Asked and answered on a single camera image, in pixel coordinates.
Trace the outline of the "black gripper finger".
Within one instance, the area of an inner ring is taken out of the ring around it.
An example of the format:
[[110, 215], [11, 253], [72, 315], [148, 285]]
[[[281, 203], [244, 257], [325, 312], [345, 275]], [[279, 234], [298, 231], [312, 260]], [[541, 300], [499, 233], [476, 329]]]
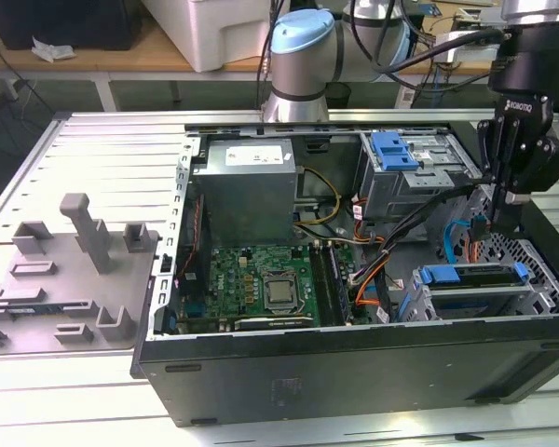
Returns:
[[510, 152], [507, 143], [510, 128], [510, 117], [482, 120], [477, 127], [481, 169], [484, 177], [493, 185], [487, 213], [493, 232], [511, 231], [511, 217], [506, 203], [510, 182]]
[[559, 180], [559, 140], [541, 136], [513, 154], [511, 177], [502, 202], [502, 232], [516, 233], [532, 193], [546, 192]]

